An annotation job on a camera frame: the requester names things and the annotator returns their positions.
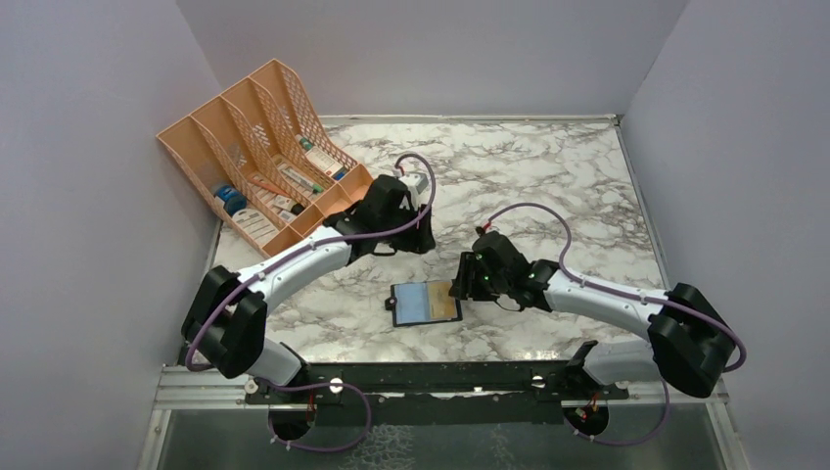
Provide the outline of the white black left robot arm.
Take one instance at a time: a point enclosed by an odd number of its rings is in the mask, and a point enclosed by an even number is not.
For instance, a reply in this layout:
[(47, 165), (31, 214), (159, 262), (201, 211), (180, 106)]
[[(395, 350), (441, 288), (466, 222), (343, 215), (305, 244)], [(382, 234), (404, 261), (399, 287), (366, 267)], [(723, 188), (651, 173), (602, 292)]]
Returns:
[(326, 217), (298, 243), (239, 271), (207, 272), (181, 327), (192, 372), (216, 369), (226, 378), (251, 375), (270, 382), (279, 399), (306, 393), (302, 359), (265, 336), (272, 310), (316, 279), (376, 253), (423, 254), (436, 243), (430, 223), (436, 179), (425, 173), (381, 175), (364, 197)]

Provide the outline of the black leather card holder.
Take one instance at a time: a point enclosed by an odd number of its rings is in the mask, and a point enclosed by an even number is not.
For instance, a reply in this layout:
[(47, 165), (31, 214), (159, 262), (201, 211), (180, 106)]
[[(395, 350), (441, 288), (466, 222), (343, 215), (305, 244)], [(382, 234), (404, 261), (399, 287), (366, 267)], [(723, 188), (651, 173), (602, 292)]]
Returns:
[(385, 299), (384, 307), (392, 315), (395, 328), (439, 323), (459, 322), (463, 319), (459, 300), (459, 318), (455, 321), (431, 322), (428, 319), (427, 282), (408, 282), (391, 285), (391, 294)]

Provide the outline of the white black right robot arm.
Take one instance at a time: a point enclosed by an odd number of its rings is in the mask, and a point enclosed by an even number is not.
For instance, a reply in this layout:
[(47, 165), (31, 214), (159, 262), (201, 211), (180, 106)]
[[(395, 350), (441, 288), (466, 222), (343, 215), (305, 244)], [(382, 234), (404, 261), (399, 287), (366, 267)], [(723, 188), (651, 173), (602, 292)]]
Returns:
[(587, 399), (618, 382), (663, 380), (693, 398), (715, 389), (737, 348), (707, 299), (694, 287), (643, 290), (569, 271), (562, 261), (529, 261), (498, 233), (482, 234), (460, 256), (449, 294), (459, 301), (585, 316), (623, 329), (631, 341), (583, 344), (568, 363), (567, 390)]

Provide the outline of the yellow credit card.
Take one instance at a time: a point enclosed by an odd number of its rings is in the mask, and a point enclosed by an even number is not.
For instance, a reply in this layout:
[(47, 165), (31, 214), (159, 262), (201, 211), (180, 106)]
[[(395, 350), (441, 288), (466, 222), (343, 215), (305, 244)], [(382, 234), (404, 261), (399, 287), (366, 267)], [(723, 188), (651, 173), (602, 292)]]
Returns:
[(431, 322), (455, 321), (459, 318), (456, 299), (450, 294), (450, 281), (433, 281), (427, 284), (428, 319)]

